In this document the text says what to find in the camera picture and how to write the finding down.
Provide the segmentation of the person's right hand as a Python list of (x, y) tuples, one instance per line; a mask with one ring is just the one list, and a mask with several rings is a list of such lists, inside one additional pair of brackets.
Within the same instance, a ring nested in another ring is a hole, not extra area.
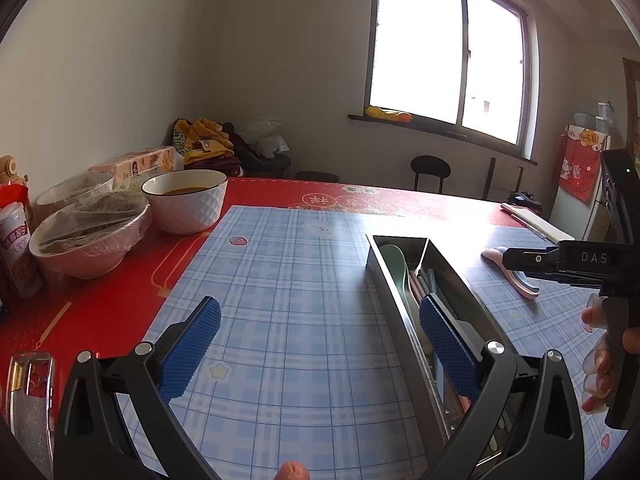
[(620, 298), (592, 294), (580, 316), (587, 332), (591, 333), (595, 328), (604, 330), (582, 361), (582, 370), (585, 373), (582, 383), (582, 411), (588, 415), (601, 413), (606, 409), (606, 397), (616, 386), (617, 379), (612, 364), (610, 313), (621, 302)]

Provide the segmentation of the person's left hand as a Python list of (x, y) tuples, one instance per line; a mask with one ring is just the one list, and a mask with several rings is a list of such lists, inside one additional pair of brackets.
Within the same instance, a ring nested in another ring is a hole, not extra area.
[(295, 460), (285, 462), (278, 470), (274, 480), (309, 480), (307, 468)]

